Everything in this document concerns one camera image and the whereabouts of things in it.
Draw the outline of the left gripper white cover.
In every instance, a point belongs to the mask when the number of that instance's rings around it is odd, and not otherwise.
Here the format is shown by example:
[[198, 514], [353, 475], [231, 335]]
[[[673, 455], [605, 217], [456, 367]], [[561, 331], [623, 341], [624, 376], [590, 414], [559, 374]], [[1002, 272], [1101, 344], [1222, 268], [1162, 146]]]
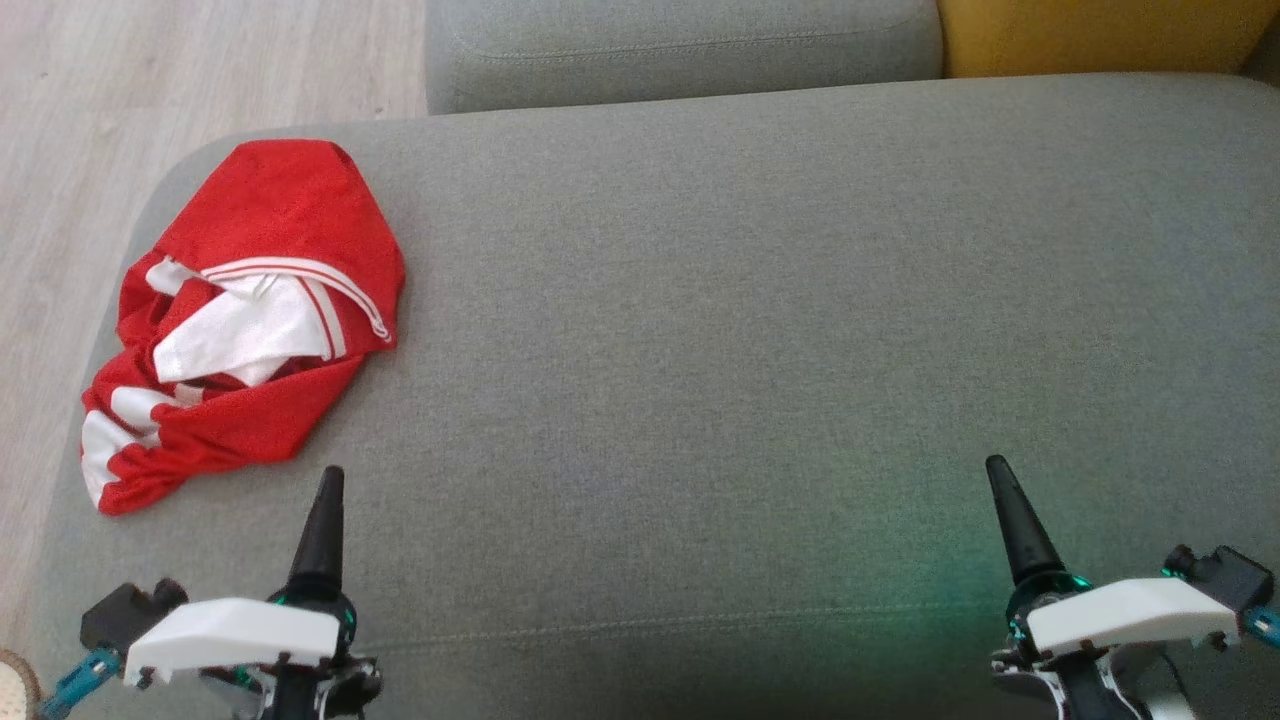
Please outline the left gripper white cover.
[[342, 592], [344, 542], [346, 471], [326, 466], [287, 591], [183, 603], [131, 644], [123, 682], [143, 689], [201, 676], [220, 685], [234, 720], [364, 720], [383, 674], [375, 657], [351, 650], [357, 612]]

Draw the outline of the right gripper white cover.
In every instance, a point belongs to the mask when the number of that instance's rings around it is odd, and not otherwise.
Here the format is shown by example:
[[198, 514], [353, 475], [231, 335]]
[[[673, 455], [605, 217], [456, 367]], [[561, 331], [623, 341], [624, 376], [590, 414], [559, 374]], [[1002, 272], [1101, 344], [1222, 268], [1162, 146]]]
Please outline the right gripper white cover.
[[[1065, 571], [1007, 459], [988, 456], [986, 473], [1012, 583]], [[1192, 584], [1126, 579], [1019, 612], [989, 669], [1002, 691], [1038, 700], [1056, 720], [1199, 720], [1183, 688], [1143, 692], [1138, 678], [1171, 643], [1240, 639], [1238, 616]]]

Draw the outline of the red jersey shirt white sleeves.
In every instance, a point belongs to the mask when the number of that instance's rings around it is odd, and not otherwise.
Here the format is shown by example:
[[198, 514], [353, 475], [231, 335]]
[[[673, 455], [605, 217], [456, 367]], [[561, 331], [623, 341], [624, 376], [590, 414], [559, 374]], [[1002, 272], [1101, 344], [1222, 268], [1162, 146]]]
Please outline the red jersey shirt white sleeves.
[[401, 247], [351, 155], [250, 141], [197, 188], [138, 265], [160, 302], [145, 361], [164, 384], [255, 387], [288, 365], [394, 348]]

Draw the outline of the beige woven laundry basket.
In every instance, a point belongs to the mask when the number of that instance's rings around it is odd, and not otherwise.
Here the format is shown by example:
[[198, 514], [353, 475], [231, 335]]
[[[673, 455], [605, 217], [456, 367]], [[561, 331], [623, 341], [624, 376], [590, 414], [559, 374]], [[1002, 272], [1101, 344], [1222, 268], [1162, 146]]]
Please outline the beige woven laundry basket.
[[0, 648], [0, 720], [38, 720], [41, 689], [32, 666]]

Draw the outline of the grey fabric sofa seat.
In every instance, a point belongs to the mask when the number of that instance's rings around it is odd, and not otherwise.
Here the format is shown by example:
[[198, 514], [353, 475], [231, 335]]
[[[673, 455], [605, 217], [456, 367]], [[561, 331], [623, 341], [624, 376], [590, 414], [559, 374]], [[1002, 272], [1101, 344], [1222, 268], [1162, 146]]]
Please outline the grey fabric sofa seat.
[[285, 579], [342, 465], [369, 720], [1053, 720], [989, 679], [984, 460], [1064, 561], [1280, 571], [1280, 88], [942, 79], [323, 129], [407, 268], [303, 452], [96, 512], [12, 646], [123, 582]]

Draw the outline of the yellow cushion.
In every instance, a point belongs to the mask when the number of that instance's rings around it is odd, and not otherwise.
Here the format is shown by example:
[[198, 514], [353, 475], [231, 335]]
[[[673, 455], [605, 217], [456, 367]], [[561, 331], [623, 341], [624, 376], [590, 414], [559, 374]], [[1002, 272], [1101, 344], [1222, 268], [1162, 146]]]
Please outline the yellow cushion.
[[936, 0], [948, 78], [1239, 72], [1280, 0]]

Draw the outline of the grey sofa back cushion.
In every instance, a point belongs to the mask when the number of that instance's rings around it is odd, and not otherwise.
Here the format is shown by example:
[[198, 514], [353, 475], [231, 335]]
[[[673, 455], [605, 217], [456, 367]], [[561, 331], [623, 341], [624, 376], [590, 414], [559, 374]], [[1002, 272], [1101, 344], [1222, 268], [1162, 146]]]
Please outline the grey sofa back cushion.
[[433, 114], [938, 79], [937, 0], [426, 0]]

